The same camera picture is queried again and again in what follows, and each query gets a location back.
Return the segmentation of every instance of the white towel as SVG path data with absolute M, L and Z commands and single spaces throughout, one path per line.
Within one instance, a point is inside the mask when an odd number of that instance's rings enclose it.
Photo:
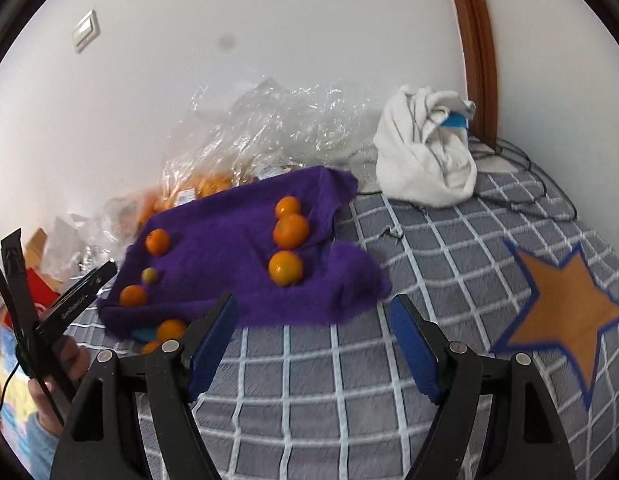
M 385 105 L 374 136 L 379 149 L 376 178 L 392 198 L 448 207 L 474 192 L 477 168 L 467 147 L 467 130 L 441 126 L 451 112 L 474 116 L 472 101 L 452 91 L 403 86 Z

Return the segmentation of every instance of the star with blue outline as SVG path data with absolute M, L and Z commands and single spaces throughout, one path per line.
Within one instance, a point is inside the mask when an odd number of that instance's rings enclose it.
M 601 335 L 619 324 L 619 304 L 595 282 L 578 243 L 557 265 L 503 240 L 531 287 L 531 296 L 492 352 L 558 348 L 570 361 L 589 409 Z

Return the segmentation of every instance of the gray checkered fabric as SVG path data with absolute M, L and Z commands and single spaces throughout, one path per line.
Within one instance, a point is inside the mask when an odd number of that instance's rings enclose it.
M 526 172 L 482 174 L 477 190 L 529 200 L 541 188 Z M 551 215 L 567 207 L 554 192 L 533 206 Z M 401 240 L 388 235 L 404 234 Z M 508 238 L 558 262 L 578 242 L 602 288 L 619 301 L 619 258 L 581 221 L 554 222 L 471 199 L 443 210 L 418 210 L 380 194 L 339 211 L 339 238 L 369 251 L 393 284 L 447 337 L 487 354 L 521 309 L 530 289 Z M 224 478 L 398 479 L 408 472 L 435 414 L 414 386 L 387 323 L 389 300 L 340 326 L 285 326 L 237 331 L 207 392 L 192 408 Z M 99 351 L 135 352 L 104 333 L 94 308 L 69 330 Z M 619 327 L 605 334 L 592 407 L 585 411 L 566 358 L 539 352 L 534 362 L 563 421 L 580 479 L 593 479 L 619 444 Z M 473 478 L 489 418 L 481 399 L 459 478 Z M 139 417 L 154 478 L 167 478 L 143 396 Z

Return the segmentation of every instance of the wall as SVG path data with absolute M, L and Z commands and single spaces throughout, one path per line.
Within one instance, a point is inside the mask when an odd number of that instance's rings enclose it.
M 499 135 L 547 170 L 619 252 L 619 47 L 583 0 L 487 0 Z
M 48 0 L 0 66 L 0 238 L 153 184 L 201 85 L 226 101 L 265 76 L 364 83 L 379 109 L 403 83 L 464 92 L 452 0 Z

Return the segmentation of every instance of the purple towel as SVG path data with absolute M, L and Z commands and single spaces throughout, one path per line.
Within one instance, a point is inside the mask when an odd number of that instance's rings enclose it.
M 165 319 L 191 322 L 225 291 L 241 304 L 242 326 L 338 323 L 374 307 L 389 293 L 389 280 L 360 247 L 333 241 L 334 213 L 352 200 L 357 187 L 350 173 L 318 166 L 155 215 L 129 247 L 110 298 L 99 305 L 102 322 L 120 337 Z M 272 282 L 267 263 L 278 251 L 272 238 L 274 208 L 286 195 L 300 200 L 311 230 L 294 250 L 303 260 L 304 279 L 282 288 Z M 157 228 L 172 237 L 163 256 L 151 256 L 145 249 L 145 237 Z M 140 283 L 146 267 L 160 275 L 147 289 L 148 305 L 118 306 L 120 291 Z

